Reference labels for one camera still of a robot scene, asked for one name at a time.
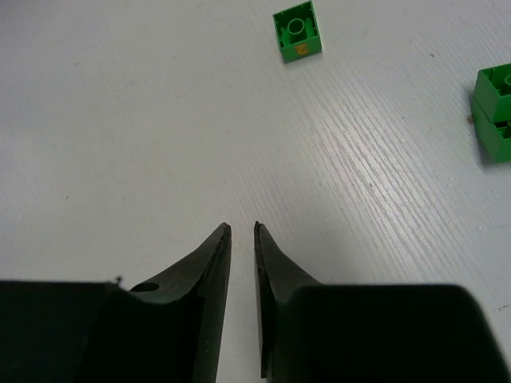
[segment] wood grain texture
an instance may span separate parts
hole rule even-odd
[[[133,286],[233,227],[218,381],[257,382],[252,228],[323,282],[453,282],[511,358],[511,167],[467,122],[508,0],[1,0],[0,278]]]

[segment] white table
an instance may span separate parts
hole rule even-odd
[[[0,2],[0,278],[152,276],[226,221],[218,382],[259,381],[253,234],[322,282],[451,282],[511,357],[511,166],[467,122],[509,0]]]

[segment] orange marking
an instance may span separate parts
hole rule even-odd
[[[309,49],[307,49],[306,42],[304,42],[303,44],[297,45],[295,47],[295,49],[296,49],[296,53],[299,54],[300,56],[303,56],[304,54],[309,53]]]

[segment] green lego brick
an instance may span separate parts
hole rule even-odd
[[[473,96],[490,122],[511,120],[511,64],[480,70]]]
[[[493,160],[511,161],[511,120],[491,122],[475,97],[472,99],[472,116],[477,135]]]
[[[321,52],[321,38],[312,2],[273,15],[277,41],[285,61]]]

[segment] green toy brick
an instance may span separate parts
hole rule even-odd
[[[305,2],[273,15],[277,41],[288,61],[321,52],[321,38],[312,2]]]
[[[490,122],[511,120],[511,64],[480,70],[473,96]]]
[[[491,122],[476,98],[472,99],[472,116],[477,135],[493,160],[511,161],[511,120]]]

